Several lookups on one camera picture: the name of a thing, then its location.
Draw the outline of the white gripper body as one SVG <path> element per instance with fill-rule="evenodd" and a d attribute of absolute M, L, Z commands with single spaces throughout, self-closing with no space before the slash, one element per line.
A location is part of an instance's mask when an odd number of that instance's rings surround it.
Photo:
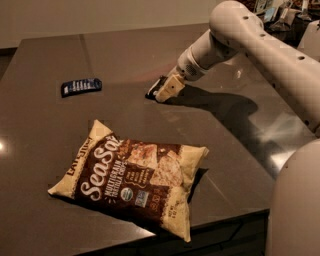
<path fill-rule="evenodd" d="M 180 75 L 186 81 L 197 81 L 208 70 L 200 66 L 194 57 L 192 47 L 189 47 L 180 55 L 172 72 Z"/>

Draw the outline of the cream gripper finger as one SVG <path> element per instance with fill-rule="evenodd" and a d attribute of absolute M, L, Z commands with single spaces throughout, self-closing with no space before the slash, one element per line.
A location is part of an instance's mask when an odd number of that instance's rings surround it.
<path fill-rule="evenodd" d="M 148 91 L 149 95 L 175 95 L 177 93 L 177 71 L 173 68 L 167 75 L 161 75 Z"/>
<path fill-rule="evenodd" d="M 177 97 L 184 87 L 184 78 L 178 74 L 161 78 L 156 85 L 155 99 L 157 102 L 165 102 L 172 97 Z"/>

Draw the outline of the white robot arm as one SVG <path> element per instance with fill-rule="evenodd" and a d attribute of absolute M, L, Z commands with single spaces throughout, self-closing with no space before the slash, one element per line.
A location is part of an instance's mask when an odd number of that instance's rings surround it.
<path fill-rule="evenodd" d="M 209 29 L 160 77 L 146 97 L 165 102 L 210 68 L 245 54 L 308 129 L 320 130 L 320 63 L 268 34 L 242 3 L 227 0 L 211 12 Z M 293 153 L 276 179 L 266 256 L 320 256 L 320 140 Z"/>

